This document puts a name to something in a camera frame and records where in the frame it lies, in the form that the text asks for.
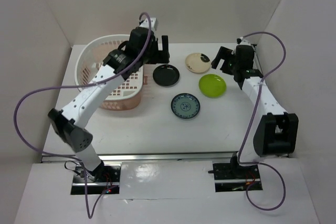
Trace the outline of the cream plate with dark patch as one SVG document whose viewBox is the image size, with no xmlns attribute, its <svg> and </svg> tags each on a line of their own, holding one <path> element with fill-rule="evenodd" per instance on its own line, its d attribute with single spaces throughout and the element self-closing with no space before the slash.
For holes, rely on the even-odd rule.
<svg viewBox="0 0 336 224">
<path fill-rule="evenodd" d="M 211 61 L 205 54 L 192 53 L 186 57 L 185 65 L 192 73 L 201 74 L 209 71 L 211 68 Z"/>
</svg>

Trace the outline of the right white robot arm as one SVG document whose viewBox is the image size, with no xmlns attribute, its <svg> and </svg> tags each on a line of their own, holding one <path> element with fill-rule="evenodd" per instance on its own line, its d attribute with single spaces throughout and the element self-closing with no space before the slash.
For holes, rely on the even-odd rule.
<svg viewBox="0 0 336 224">
<path fill-rule="evenodd" d="M 256 162 L 267 156 L 291 154 L 296 147 L 299 119 L 275 99 L 261 72 L 254 68 L 254 56 L 252 45 L 240 44 L 234 50 L 220 47 L 212 61 L 212 68 L 233 76 L 239 88 L 257 106 L 243 149 L 232 155 L 227 168 L 215 169 L 215 176 L 228 173 L 232 178 L 253 178 Z"/>
</svg>

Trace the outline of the black plate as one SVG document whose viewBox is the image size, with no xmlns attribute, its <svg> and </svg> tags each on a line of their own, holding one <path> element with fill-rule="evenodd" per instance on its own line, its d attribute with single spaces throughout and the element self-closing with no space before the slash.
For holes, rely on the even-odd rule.
<svg viewBox="0 0 336 224">
<path fill-rule="evenodd" d="M 175 66 L 165 64 L 156 67 L 152 76 L 154 82 L 159 86 L 171 87 L 179 81 L 180 72 Z"/>
</svg>

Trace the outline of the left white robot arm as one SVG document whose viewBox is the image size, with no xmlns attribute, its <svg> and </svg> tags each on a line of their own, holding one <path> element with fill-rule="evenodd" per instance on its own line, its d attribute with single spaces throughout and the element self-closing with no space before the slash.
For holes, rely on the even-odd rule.
<svg viewBox="0 0 336 224">
<path fill-rule="evenodd" d="M 82 91 L 61 110 L 51 109 L 48 117 L 55 133 L 66 143 L 85 167 L 85 176 L 91 181 L 103 180 L 113 173 L 99 158 L 91 142 L 93 136 L 86 130 L 88 121 L 109 94 L 122 85 L 144 64 L 169 62 L 169 39 L 162 36 L 162 49 L 158 39 L 148 28 L 137 27 L 129 40 L 110 51 L 102 66 Z"/>
</svg>

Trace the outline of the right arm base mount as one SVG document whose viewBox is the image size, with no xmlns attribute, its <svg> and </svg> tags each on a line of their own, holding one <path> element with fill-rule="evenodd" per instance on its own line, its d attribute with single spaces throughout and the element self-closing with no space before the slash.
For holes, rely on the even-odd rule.
<svg viewBox="0 0 336 224">
<path fill-rule="evenodd" d="M 215 191 L 236 192 L 249 190 L 263 190 L 257 165 L 233 168 L 229 163 L 214 163 L 208 171 L 214 176 Z"/>
</svg>

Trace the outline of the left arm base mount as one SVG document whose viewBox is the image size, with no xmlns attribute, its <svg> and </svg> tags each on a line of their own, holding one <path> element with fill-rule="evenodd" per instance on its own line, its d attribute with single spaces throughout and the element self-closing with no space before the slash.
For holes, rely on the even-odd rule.
<svg viewBox="0 0 336 224">
<path fill-rule="evenodd" d="M 88 195 L 99 195 L 104 190 L 107 195 L 116 195 L 120 192 L 120 175 L 121 175 L 121 164 L 110 164 L 111 171 L 109 174 L 102 175 L 102 178 L 94 178 L 89 173 L 87 173 L 87 188 Z M 84 195 L 85 194 L 85 178 L 83 174 L 83 169 L 81 166 L 76 165 L 74 168 L 65 168 L 73 172 L 74 176 L 71 185 L 71 195 Z"/>
</svg>

